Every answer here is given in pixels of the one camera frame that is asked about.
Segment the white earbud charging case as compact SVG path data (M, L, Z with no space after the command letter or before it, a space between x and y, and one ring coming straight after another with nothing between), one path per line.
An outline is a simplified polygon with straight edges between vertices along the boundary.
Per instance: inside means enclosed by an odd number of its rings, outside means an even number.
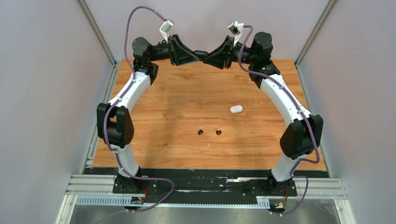
M230 107L230 112L233 114L243 112L243 107L241 105L234 105Z

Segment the black earbud charging case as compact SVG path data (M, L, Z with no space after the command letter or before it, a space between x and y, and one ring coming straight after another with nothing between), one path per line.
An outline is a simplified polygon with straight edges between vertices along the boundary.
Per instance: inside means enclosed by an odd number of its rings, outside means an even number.
M208 52L202 50L195 50L193 51L193 54L199 59L199 61L204 61L209 56Z

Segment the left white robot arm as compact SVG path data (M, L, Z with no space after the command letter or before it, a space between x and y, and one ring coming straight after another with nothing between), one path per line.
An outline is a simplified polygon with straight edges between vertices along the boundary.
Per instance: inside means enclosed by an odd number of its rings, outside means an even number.
M132 193L139 192L143 187L144 177L141 176L132 151L134 125L131 111L140 96L155 81L159 70L155 61L170 59L173 65L198 62L207 56L186 47L178 35L172 35L157 45L149 43L145 38L138 37L132 42L134 61L130 63L132 74L119 93L108 103L97 106L98 136L114 154L120 181Z

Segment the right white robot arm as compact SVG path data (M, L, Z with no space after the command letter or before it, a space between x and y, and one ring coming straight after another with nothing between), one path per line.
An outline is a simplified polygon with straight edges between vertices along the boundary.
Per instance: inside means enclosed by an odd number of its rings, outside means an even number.
M272 178L267 181L267 190L278 195L285 189L285 182L307 155L318 154L323 119L312 115L287 87L280 70L271 60L273 50L272 36L269 33L255 34L250 47L243 47L233 37L225 41L210 53L200 53L203 63L223 69L232 62L249 65L246 70L253 82L266 93L280 112L287 128L280 138L281 156L271 170Z

